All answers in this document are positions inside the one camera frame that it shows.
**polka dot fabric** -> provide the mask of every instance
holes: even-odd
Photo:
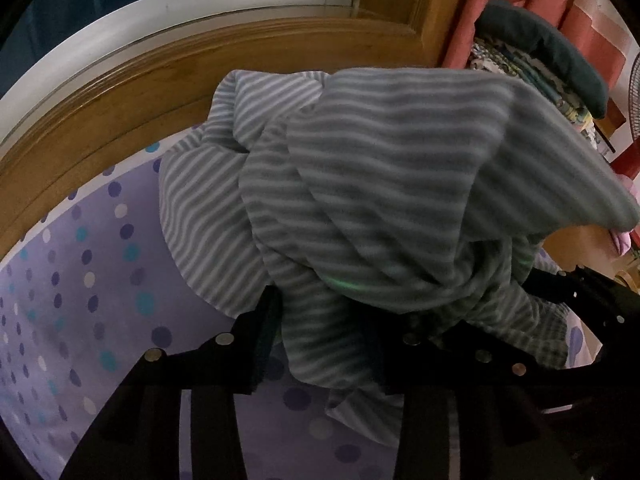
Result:
[[[159,223],[161,150],[143,151],[153,158],[124,174],[107,168],[89,195],[71,193],[66,211],[39,222],[42,234],[0,269],[0,416],[46,479],[59,478],[145,350],[194,349],[233,323],[175,267]],[[236,398],[250,480],[392,477],[396,451],[328,418],[327,397],[293,379],[284,349],[274,348],[258,391]],[[190,479],[183,398],[180,478]]]

